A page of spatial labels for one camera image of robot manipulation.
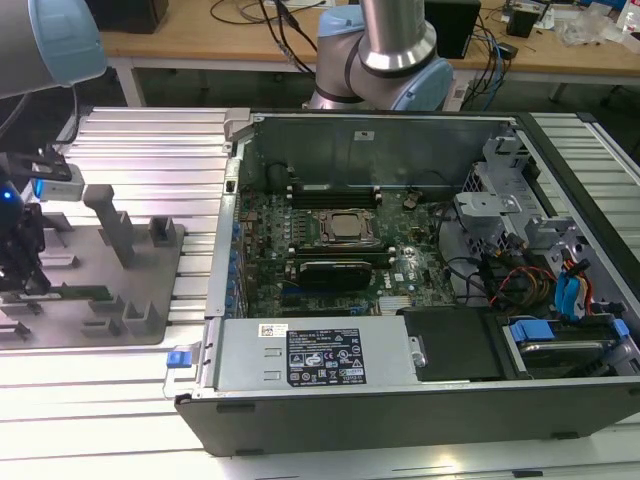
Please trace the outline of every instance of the blue clip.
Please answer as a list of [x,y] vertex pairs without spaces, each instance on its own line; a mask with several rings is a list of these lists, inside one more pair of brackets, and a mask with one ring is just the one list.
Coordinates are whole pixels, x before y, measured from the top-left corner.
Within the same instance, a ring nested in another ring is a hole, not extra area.
[[167,354],[167,368],[191,368],[191,352],[169,352]]
[[556,310],[566,315],[571,322],[580,320],[580,317],[575,314],[575,305],[579,293],[580,280],[577,277],[567,276],[566,272],[561,272],[556,283]]
[[629,327],[627,327],[627,324],[624,323],[624,320],[621,318],[616,318],[613,321],[613,328],[615,328],[620,339],[625,339],[630,335]]
[[541,319],[527,319],[518,320],[513,325],[510,325],[511,335],[516,343],[525,341],[541,341],[541,340],[553,340],[556,338],[551,326],[547,320]]

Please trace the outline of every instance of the blue latch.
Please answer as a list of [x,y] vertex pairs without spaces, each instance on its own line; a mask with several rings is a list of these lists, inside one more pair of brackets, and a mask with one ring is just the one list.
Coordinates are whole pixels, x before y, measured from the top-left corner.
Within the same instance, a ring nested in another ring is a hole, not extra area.
[[553,340],[556,338],[547,320],[518,320],[509,327],[516,343]]
[[629,327],[627,327],[627,324],[624,323],[624,320],[621,318],[616,318],[613,321],[613,328],[616,329],[616,333],[621,339],[627,338],[630,334]]
[[191,352],[175,351],[167,354],[167,368],[191,368]]

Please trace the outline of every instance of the motherboard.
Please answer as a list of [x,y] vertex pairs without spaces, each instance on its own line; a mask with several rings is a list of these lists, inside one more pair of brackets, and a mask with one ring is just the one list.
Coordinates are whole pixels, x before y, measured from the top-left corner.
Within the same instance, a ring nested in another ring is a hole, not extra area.
[[395,315],[454,304],[433,243],[439,204],[412,202],[406,190],[375,195],[353,202],[358,208],[314,208],[291,195],[241,192],[248,316]]

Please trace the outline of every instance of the cpu socket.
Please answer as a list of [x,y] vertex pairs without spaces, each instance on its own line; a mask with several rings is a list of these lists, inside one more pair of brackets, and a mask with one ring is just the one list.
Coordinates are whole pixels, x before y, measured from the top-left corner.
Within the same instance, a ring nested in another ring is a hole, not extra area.
[[370,244],[376,242],[371,215],[366,210],[328,210],[318,214],[320,244]]

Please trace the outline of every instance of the blue cable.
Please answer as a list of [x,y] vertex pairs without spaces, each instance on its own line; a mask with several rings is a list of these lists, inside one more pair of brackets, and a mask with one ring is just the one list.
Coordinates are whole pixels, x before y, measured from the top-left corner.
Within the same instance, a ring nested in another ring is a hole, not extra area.
[[496,93],[498,93],[498,89],[500,88],[500,77],[502,76],[502,55],[500,55],[500,47],[498,47],[498,44],[495,41],[495,39],[487,37],[486,35],[477,35],[475,33],[473,34],[473,36],[481,40],[491,42],[493,48],[496,51],[496,66],[498,70],[498,75],[491,84],[491,87],[490,87],[491,91],[489,93],[489,98],[487,99],[487,103],[485,104],[485,106],[482,108],[482,111],[484,112],[489,107],[494,97],[496,96]]

